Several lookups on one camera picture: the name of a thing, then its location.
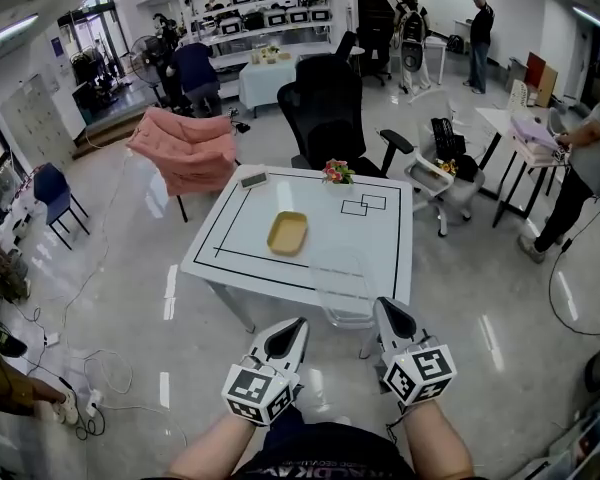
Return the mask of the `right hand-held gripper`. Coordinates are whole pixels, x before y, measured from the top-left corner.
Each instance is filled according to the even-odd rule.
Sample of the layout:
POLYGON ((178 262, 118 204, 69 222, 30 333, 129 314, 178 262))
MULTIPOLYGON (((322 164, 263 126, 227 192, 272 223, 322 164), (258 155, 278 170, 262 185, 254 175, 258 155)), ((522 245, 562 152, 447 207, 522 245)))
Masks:
POLYGON ((384 364, 381 384, 405 406, 440 397, 457 376, 449 347, 429 332, 419 312, 397 299, 377 298, 374 316, 384 364))

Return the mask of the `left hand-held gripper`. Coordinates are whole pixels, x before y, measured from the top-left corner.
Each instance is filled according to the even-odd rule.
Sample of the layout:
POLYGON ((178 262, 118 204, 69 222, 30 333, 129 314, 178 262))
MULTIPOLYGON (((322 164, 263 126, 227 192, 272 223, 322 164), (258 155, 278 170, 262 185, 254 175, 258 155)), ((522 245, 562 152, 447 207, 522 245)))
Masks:
POLYGON ((304 317, 281 321, 256 335, 224 383, 222 398, 229 412, 257 426, 277 420, 300 389, 298 370, 308 337, 304 317))

